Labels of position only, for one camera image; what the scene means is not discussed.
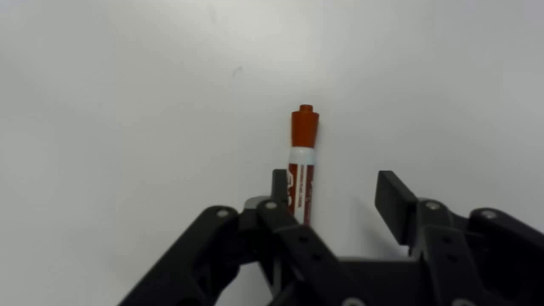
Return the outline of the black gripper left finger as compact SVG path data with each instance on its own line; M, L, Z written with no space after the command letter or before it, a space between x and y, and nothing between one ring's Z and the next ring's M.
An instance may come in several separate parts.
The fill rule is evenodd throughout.
M339 263L313 229L288 212L288 171L242 212L211 205L167 248L120 306L216 306L242 267L259 263L271 306L341 306L327 275Z

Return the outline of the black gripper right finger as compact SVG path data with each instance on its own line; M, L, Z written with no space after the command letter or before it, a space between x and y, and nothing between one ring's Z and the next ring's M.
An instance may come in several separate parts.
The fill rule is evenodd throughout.
M424 265L434 306L544 306L544 234L500 209L468 216L378 173L376 209Z

